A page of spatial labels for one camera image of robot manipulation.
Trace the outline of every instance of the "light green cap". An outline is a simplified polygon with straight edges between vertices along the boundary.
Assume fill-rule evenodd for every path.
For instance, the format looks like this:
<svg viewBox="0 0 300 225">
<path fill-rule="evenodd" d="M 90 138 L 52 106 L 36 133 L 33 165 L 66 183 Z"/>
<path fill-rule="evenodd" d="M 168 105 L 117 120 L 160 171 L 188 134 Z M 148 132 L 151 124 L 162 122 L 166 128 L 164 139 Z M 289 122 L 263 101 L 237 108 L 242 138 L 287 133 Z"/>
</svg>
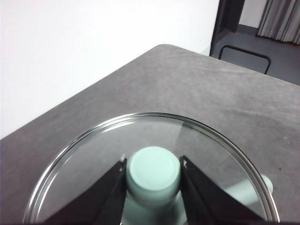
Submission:
<svg viewBox="0 0 300 225">
<path fill-rule="evenodd" d="M 163 203 L 179 190 L 180 163 L 167 149 L 147 147 L 129 159 L 126 177 L 128 190 L 136 200 Z"/>
</svg>

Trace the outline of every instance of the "white wall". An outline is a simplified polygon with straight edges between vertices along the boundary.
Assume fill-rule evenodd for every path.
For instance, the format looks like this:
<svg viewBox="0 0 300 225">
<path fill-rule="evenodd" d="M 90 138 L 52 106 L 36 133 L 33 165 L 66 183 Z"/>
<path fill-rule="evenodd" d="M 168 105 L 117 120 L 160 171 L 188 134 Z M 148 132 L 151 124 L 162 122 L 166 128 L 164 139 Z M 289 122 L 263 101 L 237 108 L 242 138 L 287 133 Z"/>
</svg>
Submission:
<svg viewBox="0 0 300 225">
<path fill-rule="evenodd" d="M 267 0 L 245 0 L 239 24 L 259 27 Z"/>
<path fill-rule="evenodd" d="M 158 44 L 209 46 L 218 0 L 2 0 L 1 137 Z"/>
</svg>

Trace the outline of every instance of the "petri dish rim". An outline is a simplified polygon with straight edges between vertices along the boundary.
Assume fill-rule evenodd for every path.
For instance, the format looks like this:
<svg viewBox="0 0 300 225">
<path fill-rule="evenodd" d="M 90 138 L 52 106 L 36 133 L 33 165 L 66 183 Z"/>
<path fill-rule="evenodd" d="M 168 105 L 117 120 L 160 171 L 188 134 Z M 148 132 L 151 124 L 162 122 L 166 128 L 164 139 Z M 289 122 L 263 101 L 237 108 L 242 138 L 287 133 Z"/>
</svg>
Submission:
<svg viewBox="0 0 300 225">
<path fill-rule="evenodd" d="M 43 171 L 42 175 L 40 176 L 37 184 L 35 185 L 28 205 L 25 210 L 25 214 L 23 217 L 24 223 L 32 223 L 34 222 L 35 217 L 33 218 L 35 206 L 38 204 L 37 200 L 38 197 L 42 194 L 45 190 L 45 185 L 49 183 L 49 176 L 54 171 L 56 165 L 59 161 L 82 139 L 93 133 L 95 130 L 102 130 L 112 125 L 126 123 L 134 118 L 139 117 L 163 117 L 163 118 L 170 118 L 176 119 L 183 122 L 184 125 L 193 128 L 201 133 L 204 133 L 208 137 L 212 138 L 214 141 L 218 142 L 222 145 L 240 164 L 240 166 L 245 170 L 246 174 L 251 179 L 256 191 L 260 197 L 262 202 L 263 209 L 266 213 L 266 218 L 268 221 L 273 222 L 280 222 L 278 211 L 273 200 L 272 194 L 269 192 L 266 184 L 264 183 L 260 173 L 256 169 L 256 167 L 252 164 L 252 162 L 248 159 L 248 157 L 240 150 L 232 141 L 226 138 L 224 135 L 219 133 L 218 131 L 214 130 L 213 128 L 198 122 L 194 119 L 190 119 L 184 116 L 170 114 L 170 113 L 163 113 L 163 112 L 143 112 L 143 113 L 131 113 L 122 115 L 119 117 L 115 117 L 109 119 L 105 122 L 102 122 L 93 128 L 88 129 L 81 135 L 77 136 L 74 140 L 72 140 L 65 148 L 63 148 L 57 156 L 50 162 L 50 164 L 46 167 Z"/>
</svg>

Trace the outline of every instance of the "petri dish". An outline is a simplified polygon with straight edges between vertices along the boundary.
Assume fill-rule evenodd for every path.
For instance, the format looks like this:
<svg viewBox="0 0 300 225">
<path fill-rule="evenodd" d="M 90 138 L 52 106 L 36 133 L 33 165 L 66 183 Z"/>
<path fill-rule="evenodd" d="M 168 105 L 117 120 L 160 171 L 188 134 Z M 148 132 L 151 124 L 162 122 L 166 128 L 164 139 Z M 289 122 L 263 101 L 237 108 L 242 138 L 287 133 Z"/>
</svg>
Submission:
<svg viewBox="0 0 300 225">
<path fill-rule="evenodd" d="M 268 221 L 279 217 L 272 195 L 247 156 L 218 131 L 183 116 L 144 112 L 119 116 L 71 141 L 42 173 L 25 223 L 41 223 L 92 186 L 121 157 L 149 146 L 187 156 L 220 188 Z M 241 200 L 237 184 L 254 196 Z"/>
</svg>

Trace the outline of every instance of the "gray floor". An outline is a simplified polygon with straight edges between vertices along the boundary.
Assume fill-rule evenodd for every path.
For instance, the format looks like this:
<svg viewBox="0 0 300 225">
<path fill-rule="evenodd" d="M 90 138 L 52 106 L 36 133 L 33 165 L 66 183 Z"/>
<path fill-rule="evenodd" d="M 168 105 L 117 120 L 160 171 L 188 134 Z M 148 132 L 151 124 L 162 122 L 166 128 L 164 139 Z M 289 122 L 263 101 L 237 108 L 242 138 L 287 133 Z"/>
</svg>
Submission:
<svg viewBox="0 0 300 225">
<path fill-rule="evenodd" d="M 257 37 L 254 34 L 229 32 L 216 44 L 212 56 L 218 58 L 224 45 L 232 45 L 270 57 L 271 65 L 267 75 L 300 85 L 300 46 Z M 227 53 L 224 54 L 224 60 L 264 73 L 263 63 L 255 62 L 253 56 L 250 55 Z"/>
<path fill-rule="evenodd" d="M 300 221 L 299 96 L 295 84 L 159 45 L 1 140 L 1 223 L 22 222 L 38 178 L 71 140 L 138 112 L 183 115 L 228 137 L 273 181 L 282 221 Z"/>
</svg>

